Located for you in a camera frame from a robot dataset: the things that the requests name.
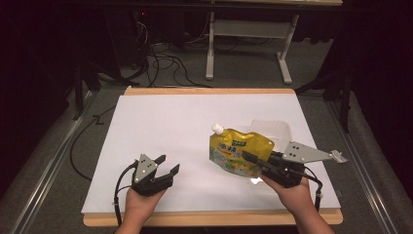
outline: yellow detergent refill bag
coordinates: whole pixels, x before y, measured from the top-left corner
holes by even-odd
[[[246,177],[258,177],[261,169],[243,158],[243,151],[267,162],[274,142],[258,133],[243,134],[214,124],[214,134],[209,138],[209,160],[223,170]]]

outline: table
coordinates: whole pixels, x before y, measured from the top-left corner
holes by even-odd
[[[282,98],[291,99],[291,103],[294,103],[293,104],[294,110],[299,109],[299,111],[297,111],[295,115],[298,116],[297,117],[298,122],[300,123],[297,122],[297,126],[299,125],[300,127],[293,126],[291,128],[293,138],[297,138],[297,141],[301,141],[301,142],[306,141],[306,143],[308,143],[309,145],[313,143],[311,134],[309,134],[309,130],[306,129],[305,127],[306,126],[305,119],[304,121],[302,119],[304,116],[302,116],[302,112],[300,113],[301,107],[299,106],[298,101],[295,101],[296,96],[294,92],[290,89],[127,89],[125,91],[125,96],[136,96],[136,95],[141,96],[141,97],[144,97],[144,96],[178,96],[178,97],[183,97],[183,98],[185,96],[187,97],[193,97],[193,96],[209,97],[209,96],[216,96],[216,95],[222,95],[226,97],[238,96],[238,95],[254,95],[254,97],[261,96],[261,95],[264,95],[264,96],[265,95],[269,95],[269,96],[280,95]],[[186,114],[188,116],[192,116],[191,112],[188,112]],[[106,138],[106,141],[112,140],[113,136],[116,136],[115,138],[119,139],[117,137],[118,135],[113,134],[115,130],[114,128],[112,128],[113,123],[115,123],[115,125],[119,124],[119,122],[117,121],[118,117],[119,116],[117,116],[117,112],[115,112],[114,120],[112,121],[111,128],[109,129],[109,133],[108,133],[108,137]],[[297,128],[302,129],[302,134],[300,134],[299,136],[297,135]],[[101,157],[105,157],[105,154],[108,154],[108,155],[114,154],[113,151],[111,151],[110,149],[106,147],[107,146],[106,141],[105,141],[105,145],[102,148],[102,153],[100,154],[100,159],[97,164],[96,172],[94,176],[99,175],[99,168],[101,168],[100,166]],[[116,146],[117,148],[125,148],[125,146],[122,145],[122,141],[123,140],[119,139],[118,143],[120,144]],[[188,148],[185,148],[185,150],[190,151],[191,147],[188,146]],[[168,166],[169,159],[172,161],[172,163],[176,163],[176,162],[173,162],[173,158],[168,157],[168,155],[170,154],[174,155],[173,150],[171,150],[170,153],[167,154],[167,160],[164,163],[164,164],[167,164],[166,167],[168,170],[170,169],[170,167]],[[188,168],[188,167],[187,165],[182,164],[182,162],[179,162],[179,163],[181,163],[180,173],[184,175],[185,173],[187,173],[185,172],[185,168]],[[218,175],[219,179],[228,179],[227,173],[221,172],[221,169],[219,169],[216,165],[213,165],[212,163],[210,164],[211,164],[211,167],[208,168],[208,170],[217,169],[216,174],[219,174]],[[110,174],[111,171],[105,169],[104,173]],[[174,191],[173,189],[175,190],[180,189],[180,187],[182,186],[182,184],[178,183],[180,179],[182,178],[175,179],[174,186],[172,187],[171,190],[169,190],[170,193],[173,193]],[[111,184],[111,182],[108,180],[110,179],[104,179],[105,182]],[[323,189],[323,193],[325,194],[331,193],[331,191],[328,192],[328,182],[329,181],[323,182],[325,184],[325,190]],[[102,188],[99,188],[99,194],[100,195],[105,194],[105,192],[101,191],[101,189]],[[85,205],[87,205],[88,203],[89,196],[90,195],[88,195]],[[168,199],[169,199],[168,197],[164,197],[162,201],[164,200],[167,201]],[[163,206],[165,205],[161,203],[158,206],[161,206],[161,210],[165,209],[163,208]],[[321,202],[320,213],[328,223],[339,224],[343,221],[343,216],[341,214],[340,208],[337,208],[337,207],[336,208],[323,208],[322,206],[323,206],[323,202]],[[115,215],[111,213],[87,212],[84,215],[84,223],[88,226],[115,226],[117,225],[117,220],[116,220]],[[289,214],[285,209],[278,209],[278,210],[272,210],[272,209],[264,210],[263,209],[260,211],[259,210],[242,210],[242,211],[227,210],[227,211],[207,211],[207,212],[200,212],[196,210],[185,211],[185,212],[171,212],[171,211],[157,212],[155,211],[154,214],[145,223],[146,226],[224,226],[224,225],[231,226],[231,225],[286,225],[286,224],[294,224],[294,219],[292,215]]]
[[[267,4],[294,4],[294,5],[319,5],[319,6],[341,6],[342,0],[321,0],[321,1],[290,1],[290,0],[223,0],[221,2],[241,2],[241,3],[267,3]],[[228,20],[215,19],[215,13],[209,13],[209,44],[206,57],[206,79],[213,79],[214,64],[214,37],[221,36],[242,36],[259,38],[280,38],[284,40],[281,52],[276,52],[276,58],[282,71],[282,79],[286,85],[292,84],[292,79],[285,62],[285,57],[297,26],[299,15],[294,15],[290,22],[268,22],[250,20]]]

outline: person's right hand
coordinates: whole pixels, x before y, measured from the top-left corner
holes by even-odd
[[[312,209],[314,207],[307,178],[303,177],[301,183],[297,186],[284,188],[282,185],[264,175],[259,175],[259,177],[279,194],[282,204],[293,215],[296,215],[302,210]]]

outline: white paper sheet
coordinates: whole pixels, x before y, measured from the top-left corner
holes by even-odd
[[[266,184],[224,172],[208,159],[212,124],[250,126],[253,120],[286,122],[293,140],[315,146],[296,95],[122,96],[103,144],[83,214],[114,213],[113,195],[121,172],[139,155],[167,160],[157,176],[180,164],[179,173],[156,212],[205,212],[284,209]],[[339,208],[322,162],[307,164],[322,181],[322,208]],[[132,171],[121,187],[131,184]],[[317,185],[311,182],[312,196]],[[124,210],[126,189],[119,193]]]

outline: white cap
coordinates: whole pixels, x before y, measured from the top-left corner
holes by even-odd
[[[212,130],[214,133],[221,135],[224,132],[224,127],[220,126],[219,124],[212,125]]]

